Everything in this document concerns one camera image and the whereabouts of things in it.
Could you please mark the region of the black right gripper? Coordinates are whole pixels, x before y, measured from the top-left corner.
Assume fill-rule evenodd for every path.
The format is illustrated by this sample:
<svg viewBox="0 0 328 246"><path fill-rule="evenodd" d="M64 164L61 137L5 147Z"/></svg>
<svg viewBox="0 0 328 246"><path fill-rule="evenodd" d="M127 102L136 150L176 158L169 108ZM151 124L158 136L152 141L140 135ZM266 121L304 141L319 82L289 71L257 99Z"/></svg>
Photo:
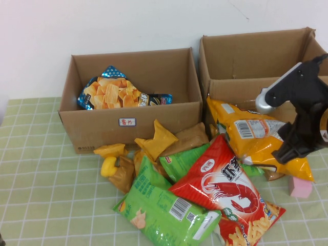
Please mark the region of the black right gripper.
<svg viewBox="0 0 328 246"><path fill-rule="evenodd" d="M308 154L325 147L325 141L320 133L325 103L316 103L308 109L297 106L296 112L294 122L286 123L278 131L283 140L282 146L271 153L283 165L296 158L305 158Z"/></svg>

